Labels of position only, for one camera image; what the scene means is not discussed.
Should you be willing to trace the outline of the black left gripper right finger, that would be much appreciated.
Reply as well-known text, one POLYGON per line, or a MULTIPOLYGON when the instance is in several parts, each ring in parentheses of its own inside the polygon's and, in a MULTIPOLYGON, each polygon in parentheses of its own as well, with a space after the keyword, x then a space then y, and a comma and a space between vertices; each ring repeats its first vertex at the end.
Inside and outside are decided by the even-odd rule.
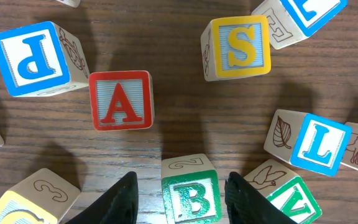
POLYGON ((229 174, 224 191, 230 224, 296 224, 237 172, 229 174))

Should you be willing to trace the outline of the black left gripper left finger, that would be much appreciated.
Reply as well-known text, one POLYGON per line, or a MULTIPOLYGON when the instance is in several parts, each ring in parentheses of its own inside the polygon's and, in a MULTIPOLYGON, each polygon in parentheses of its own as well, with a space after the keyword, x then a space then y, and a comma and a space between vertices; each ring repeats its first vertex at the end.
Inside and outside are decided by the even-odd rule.
POLYGON ((138 207, 137 174, 130 171, 67 224, 133 224, 137 220, 138 207))

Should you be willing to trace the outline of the green B wooden block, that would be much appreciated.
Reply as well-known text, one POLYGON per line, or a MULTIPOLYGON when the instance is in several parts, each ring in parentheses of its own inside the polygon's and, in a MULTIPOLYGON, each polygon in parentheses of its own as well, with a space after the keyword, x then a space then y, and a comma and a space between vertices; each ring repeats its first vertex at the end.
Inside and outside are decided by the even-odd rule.
POLYGON ((205 154, 164 159, 161 178, 168 223, 220 221, 218 175, 205 154))

